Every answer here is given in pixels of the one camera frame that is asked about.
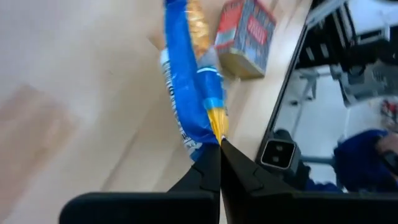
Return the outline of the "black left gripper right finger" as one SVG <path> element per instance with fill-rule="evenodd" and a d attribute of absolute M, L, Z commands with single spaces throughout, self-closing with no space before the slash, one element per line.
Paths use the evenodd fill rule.
<path fill-rule="evenodd" d="M 398 224 L 398 194 L 295 190 L 226 139 L 221 191 L 228 224 Z"/>

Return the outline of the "person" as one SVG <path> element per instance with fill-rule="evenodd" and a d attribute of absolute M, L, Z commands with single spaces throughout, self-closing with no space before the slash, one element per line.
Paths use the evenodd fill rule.
<path fill-rule="evenodd" d="M 382 163 L 376 149 L 390 132 L 369 129 L 344 140 L 333 151 L 333 169 L 341 184 L 307 181 L 306 191 L 398 193 L 398 179 Z"/>

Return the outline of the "patterned rectangular spice tin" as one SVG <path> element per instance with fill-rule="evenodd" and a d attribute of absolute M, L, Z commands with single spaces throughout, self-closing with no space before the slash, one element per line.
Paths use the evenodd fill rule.
<path fill-rule="evenodd" d="M 214 43 L 222 69 L 242 80 L 263 78 L 275 27 L 259 0 L 226 2 Z"/>

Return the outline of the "person's hand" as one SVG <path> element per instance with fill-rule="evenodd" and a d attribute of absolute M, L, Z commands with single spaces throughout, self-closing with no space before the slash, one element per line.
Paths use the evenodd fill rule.
<path fill-rule="evenodd" d="M 382 163 L 398 179 L 398 134 L 390 133 L 381 137 L 376 144 L 376 149 Z"/>

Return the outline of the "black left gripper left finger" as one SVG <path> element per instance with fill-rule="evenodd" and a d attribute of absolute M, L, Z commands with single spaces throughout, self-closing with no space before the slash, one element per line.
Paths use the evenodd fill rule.
<path fill-rule="evenodd" d="M 59 224 L 219 224 L 221 148 L 201 157 L 166 192 L 90 192 L 71 199 Z"/>

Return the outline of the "blue-edged noodle packet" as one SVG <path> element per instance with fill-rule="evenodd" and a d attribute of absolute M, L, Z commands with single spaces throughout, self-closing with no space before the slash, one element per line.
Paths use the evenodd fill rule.
<path fill-rule="evenodd" d="M 199 0 L 164 0 L 160 64 L 183 145 L 193 161 L 229 128 L 224 77 Z"/>

